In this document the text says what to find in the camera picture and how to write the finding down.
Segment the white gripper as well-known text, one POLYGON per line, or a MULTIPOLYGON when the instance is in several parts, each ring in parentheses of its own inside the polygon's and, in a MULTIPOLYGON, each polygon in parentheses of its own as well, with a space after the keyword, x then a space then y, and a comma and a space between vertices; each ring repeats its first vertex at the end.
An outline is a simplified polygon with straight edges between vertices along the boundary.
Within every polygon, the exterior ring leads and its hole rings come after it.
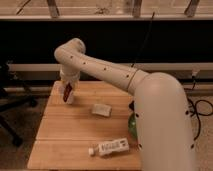
POLYGON ((63 99, 66 99, 66 82, 70 82, 70 83, 74 83, 71 84, 71 92, 70 92, 70 98, 73 100, 74 99, 74 92, 75 92, 75 87, 76 87, 76 83, 80 78, 80 75, 61 75, 61 94, 63 95, 63 99))

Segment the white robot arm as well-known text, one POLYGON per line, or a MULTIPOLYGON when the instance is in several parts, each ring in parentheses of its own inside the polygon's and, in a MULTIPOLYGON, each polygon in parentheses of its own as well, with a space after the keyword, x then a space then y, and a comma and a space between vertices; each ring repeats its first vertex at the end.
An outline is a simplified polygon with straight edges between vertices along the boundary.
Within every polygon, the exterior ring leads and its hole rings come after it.
POLYGON ((74 38, 54 51, 63 77, 79 72, 103 80, 133 96, 142 171, 197 171, 195 140, 187 96, 180 82, 162 73, 89 57, 74 38))

